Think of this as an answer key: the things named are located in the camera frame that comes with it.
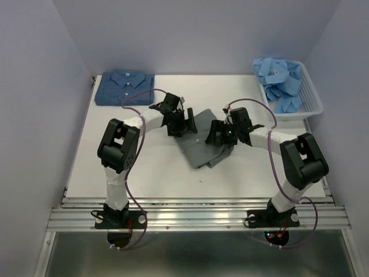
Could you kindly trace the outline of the grey long sleeve shirt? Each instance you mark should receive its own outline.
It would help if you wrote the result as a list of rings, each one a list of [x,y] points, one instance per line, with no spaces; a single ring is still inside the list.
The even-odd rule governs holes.
[[[205,143],[211,121],[214,119],[216,116],[210,109],[206,109],[194,117],[198,133],[185,132],[182,137],[174,138],[193,169],[203,166],[212,168],[229,157],[234,149],[226,145],[214,146]]]

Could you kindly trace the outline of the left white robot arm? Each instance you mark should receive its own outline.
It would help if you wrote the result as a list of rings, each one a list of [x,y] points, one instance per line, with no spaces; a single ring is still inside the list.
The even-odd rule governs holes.
[[[183,103],[183,98],[167,93],[162,102],[135,117],[109,121],[97,149],[107,183],[103,210],[91,213],[97,229],[125,229],[135,217],[145,214],[142,210],[129,210],[128,174],[143,147],[145,135],[151,130],[165,126],[170,137],[197,132],[193,109],[184,108]]]

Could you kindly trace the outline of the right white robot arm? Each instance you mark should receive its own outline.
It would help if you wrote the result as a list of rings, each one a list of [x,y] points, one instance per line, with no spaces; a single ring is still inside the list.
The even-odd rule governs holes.
[[[329,166],[314,136],[298,136],[275,132],[260,124],[253,124],[246,108],[225,109],[225,120],[214,119],[206,143],[214,146],[234,146],[243,143],[263,148],[270,157],[280,155],[286,180],[278,183],[278,193],[268,201],[265,209],[247,211],[244,225],[251,229],[298,227],[296,204],[304,193],[329,172]]]

